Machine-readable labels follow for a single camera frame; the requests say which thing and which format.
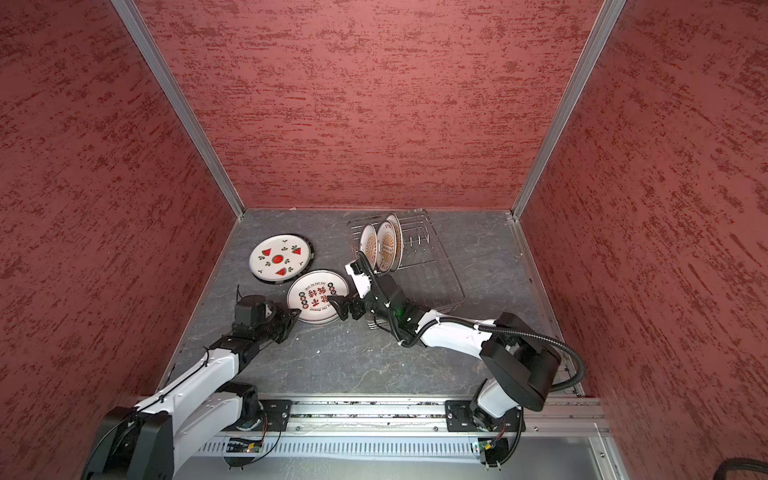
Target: wallpaper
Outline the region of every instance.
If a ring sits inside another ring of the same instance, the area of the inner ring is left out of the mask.
[[[768,460],[766,22],[629,0],[524,212],[633,480]]]
[[[79,478],[234,215],[109,2],[0,12],[0,478]]]
[[[600,0],[137,0],[248,207],[509,208]]]

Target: wire basket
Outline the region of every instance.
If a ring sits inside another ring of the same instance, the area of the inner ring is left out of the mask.
[[[458,282],[448,255],[445,254],[435,227],[426,210],[392,212],[402,228],[403,252],[400,267],[389,272],[407,297],[426,308],[448,313],[464,301],[464,291]],[[378,231],[379,224],[390,212],[350,220],[349,241],[353,256],[360,247],[362,229],[370,223]]]

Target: black mounting plate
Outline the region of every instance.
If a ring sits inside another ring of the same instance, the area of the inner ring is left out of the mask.
[[[293,400],[260,400],[261,405],[264,407],[266,413],[267,424],[266,430],[268,432],[285,432],[288,427],[288,420],[290,420],[290,407],[293,405]],[[225,432],[239,432],[241,435],[250,434],[251,432],[243,432],[228,426],[224,429]],[[255,432],[260,433],[261,427],[256,428]]]
[[[445,401],[445,423],[448,425],[449,432],[478,432],[478,428],[472,421],[472,413],[469,411],[469,400],[446,400]],[[501,417],[496,425],[501,427],[502,420],[507,427],[507,432],[516,432],[520,416],[519,409],[510,409]]]

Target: red wall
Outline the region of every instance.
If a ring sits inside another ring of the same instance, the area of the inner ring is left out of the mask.
[[[4,2],[0,85],[0,478],[79,478],[234,215],[108,1]]]
[[[768,460],[766,25],[629,0],[522,219],[633,480]]]
[[[248,207],[509,208],[601,0],[137,0]]]

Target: plate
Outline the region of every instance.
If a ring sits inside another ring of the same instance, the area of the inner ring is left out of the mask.
[[[392,262],[392,268],[389,271],[394,272],[400,268],[400,262],[402,262],[402,252],[405,249],[404,240],[402,239],[402,227],[400,226],[400,220],[395,214],[387,216],[386,221],[390,222],[395,227],[395,260]]]
[[[376,229],[370,223],[365,225],[360,235],[360,251],[368,258],[371,268],[376,268],[376,255],[379,252],[379,241],[376,239]]]
[[[330,270],[314,270],[300,276],[288,290],[288,307],[301,310],[299,320],[310,325],[326,325],[339,318],[326,299],[328,295],[347,295],[344,277]]]
[[[300,235],[269,237],[250,253],[250,272],[264,283],[280,284],[298,277],[315,258],[309,240]]]
[[[397,252],[395,227],[387,220],[379,225],[379,232],[376,234],[376,240],[379,242],[379,249],[376,254],[376,265],[379,272],[388,272],[395,261]]]

